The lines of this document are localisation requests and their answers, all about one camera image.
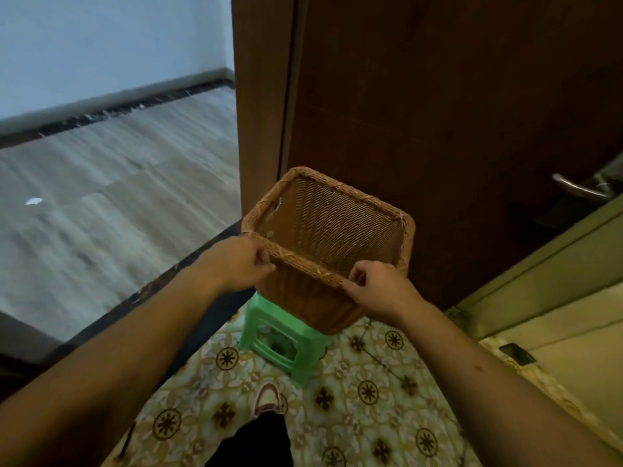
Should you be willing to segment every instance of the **brown door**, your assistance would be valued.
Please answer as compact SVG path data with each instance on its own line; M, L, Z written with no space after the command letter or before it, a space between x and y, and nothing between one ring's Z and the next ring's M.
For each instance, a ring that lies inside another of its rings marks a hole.
M623 146L622 12L309 0L288 166L409 212L410 277L453 305L596 206L578 211L551 176L589 180Z

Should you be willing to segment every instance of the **green plastic stool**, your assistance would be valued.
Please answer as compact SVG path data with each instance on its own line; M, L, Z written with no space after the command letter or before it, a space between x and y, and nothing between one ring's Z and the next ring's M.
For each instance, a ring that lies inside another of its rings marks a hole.
M276 331L277 340L286 337L293 343L296 353L291 354L292 358L275 352L266 342L258 338L258 330L261 330L262 326ZM252 349L264 359L271 361L302 389L310 377L317 373L318 361L330 340L331 336L310 328L299 318L268 301L256 291L247 307L240 348Z

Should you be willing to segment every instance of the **woven basket rim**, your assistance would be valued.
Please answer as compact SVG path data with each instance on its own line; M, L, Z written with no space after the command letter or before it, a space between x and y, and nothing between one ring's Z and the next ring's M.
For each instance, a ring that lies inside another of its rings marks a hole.
M284 193L286 188L289 187L297 177L301 176L324 183L332 188L336 188L340 193L354 197L365 204L369 204L383 212L385 215L388 215L390 218L400 220L402 225L402 242L396 268L401 272L401 274L405 276L407 275L409 271L411 249L413 246L413 235L415 234L416 229L416 224L413 218L409 214L390 205L389 203L386 203L372 195L365 194L357 188L346 185L338 180L331 179L331 177L328 177L320 172L316 172L309 167L294 167L290 169L245 216L242 220L240 229L241 234L251 235L253 238L264 243L269 255L272 258L280 260L284 264L296 268L312 278L322 280L323 283L333 288L340 288L342 283L346 280L346 278L342 277L342 275L335 271L328 270L323 266L320 266L319 264L301 256L300 254L296 254L295 252L280 246L268 238L259 235L255 231L255 226L266 214L271 205Z

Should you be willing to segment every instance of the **gray tile floor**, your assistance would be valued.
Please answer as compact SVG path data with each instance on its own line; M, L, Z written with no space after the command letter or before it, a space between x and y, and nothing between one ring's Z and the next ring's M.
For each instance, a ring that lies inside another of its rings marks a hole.
M239 190L228 87L0 150L0 311L66 341L240 219Z

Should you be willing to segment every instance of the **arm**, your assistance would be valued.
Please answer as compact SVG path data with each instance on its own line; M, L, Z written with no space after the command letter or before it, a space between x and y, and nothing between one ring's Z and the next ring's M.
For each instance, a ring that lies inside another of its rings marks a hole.
M346 292L415 346L484 465L620 466L596 436L466 336L394 266L360 261L350 280Z
M3 465L100 465L206 308L273 270L250 238L215 244L158 294L0 405Z

